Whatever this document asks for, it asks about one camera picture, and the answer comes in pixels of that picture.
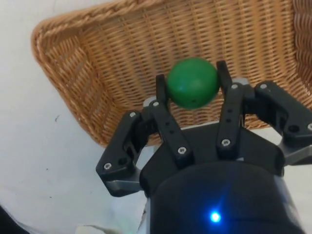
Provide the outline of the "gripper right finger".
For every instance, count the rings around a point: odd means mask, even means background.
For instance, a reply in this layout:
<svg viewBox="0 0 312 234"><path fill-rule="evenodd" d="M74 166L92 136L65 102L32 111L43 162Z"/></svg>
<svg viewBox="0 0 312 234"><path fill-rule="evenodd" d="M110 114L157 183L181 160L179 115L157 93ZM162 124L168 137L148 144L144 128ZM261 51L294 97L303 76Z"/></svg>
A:
<svg viewBox="0 0 312 234"><path fill-rule="evenodd" d="M310 165L311 110L273 81L263 81L255 87L243 85L233 82L225 61L218 61L216 68L224 97L216 139L219 157L233 159L238 155L245 115L255 115L281 135L279 147L286 165Z"/></svg>

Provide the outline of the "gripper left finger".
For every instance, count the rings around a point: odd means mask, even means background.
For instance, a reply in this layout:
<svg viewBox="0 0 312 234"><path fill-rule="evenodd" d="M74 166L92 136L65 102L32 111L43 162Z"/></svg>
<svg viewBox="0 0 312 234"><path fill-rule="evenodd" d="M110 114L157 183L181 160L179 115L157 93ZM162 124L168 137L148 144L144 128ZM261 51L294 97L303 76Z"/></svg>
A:
<svg viewBox="0 0 312 234"><path fill-rule="evenodd" d="M194 163L193 151L169 108L164 75L156 76L156 99L142 111L122 116L96 172L110 195L122 197L144 191L151 196L179 170ZM153 134L159 134L161 146L143 169L137 167L142 149Z"/></svg>

